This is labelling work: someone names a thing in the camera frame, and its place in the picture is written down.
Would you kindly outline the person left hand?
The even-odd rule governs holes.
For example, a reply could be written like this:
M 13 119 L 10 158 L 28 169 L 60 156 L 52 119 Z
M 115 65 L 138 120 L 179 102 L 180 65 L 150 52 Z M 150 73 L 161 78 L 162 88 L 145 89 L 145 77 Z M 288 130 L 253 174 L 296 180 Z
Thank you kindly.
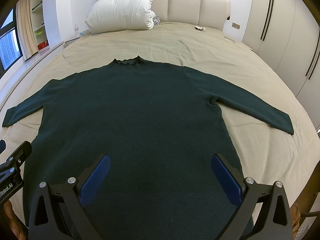
M 22 229 L 21 224 L 18 222 L 17 217 L 13 211 L 12 203 L 11 201 L 7 201 L 3 205 L 4 214 L 7 220 L 7 224 L 9 225 L 11 231 L 13 234 L 19 239 L 19 240 L 26 240 L 24 231 Z

